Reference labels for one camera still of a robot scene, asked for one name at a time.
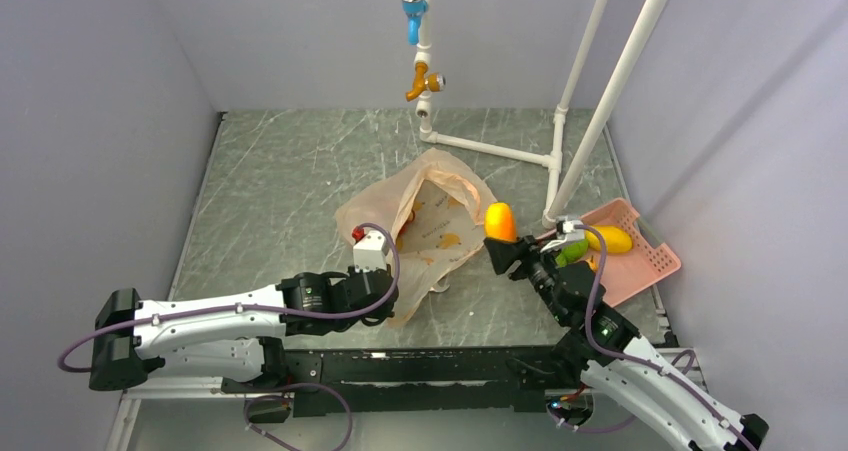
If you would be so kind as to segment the orange banana-print plastic bag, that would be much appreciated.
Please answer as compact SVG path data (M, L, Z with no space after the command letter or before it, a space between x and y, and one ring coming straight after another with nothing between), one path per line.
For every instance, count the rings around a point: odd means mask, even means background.
M392 326L410 320L437 283L482 249L484 216L496 198L452 154L430 149L391 177L369 185L335 212L337 230L353 242L355 226L391 233L400 257Z

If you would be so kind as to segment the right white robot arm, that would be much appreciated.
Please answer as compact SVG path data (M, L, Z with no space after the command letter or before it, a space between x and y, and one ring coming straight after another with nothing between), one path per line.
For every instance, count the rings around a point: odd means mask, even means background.
M600 266L558 266L532 236L515 242L487 238L484 246L495 273L528 281L565 327L547 367L557 382L585 384L612 398L675 450L761 448L769 431L766 421L711 397L604 303Z

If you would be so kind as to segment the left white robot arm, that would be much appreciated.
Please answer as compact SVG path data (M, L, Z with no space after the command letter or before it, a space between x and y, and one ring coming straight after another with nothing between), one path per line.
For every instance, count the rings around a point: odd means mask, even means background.
M125 390L151 377L220 377L264 391L292 382L286 337L341 333L392 317L398 283L385 269L300 273L219 298L143 300L112 293L95 320L89 388Z

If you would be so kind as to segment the orange fake fruit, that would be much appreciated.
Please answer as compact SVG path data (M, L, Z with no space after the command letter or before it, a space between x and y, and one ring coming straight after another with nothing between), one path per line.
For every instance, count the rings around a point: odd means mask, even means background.
M504 202L491 204L484 216L484 233L487 239L514 243L518 240L516 222L511 207Z

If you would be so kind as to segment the yellow fake mango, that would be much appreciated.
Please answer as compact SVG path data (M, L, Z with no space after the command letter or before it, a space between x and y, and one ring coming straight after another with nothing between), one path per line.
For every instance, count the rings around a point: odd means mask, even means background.
M604 240L607 252L610 254L625 254L633 249L630 235L619 227L612 225L595 225L594 232L586 231L588 246L594 251L602 250L600 238Z

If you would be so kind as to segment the green fake fruit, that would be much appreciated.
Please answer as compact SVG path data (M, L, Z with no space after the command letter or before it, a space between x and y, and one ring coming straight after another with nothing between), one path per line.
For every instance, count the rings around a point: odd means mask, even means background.
M558 267L564 267L574 262L580 261L589 250L589 242L587 239L573 242L564 246L556 255L555 262Z

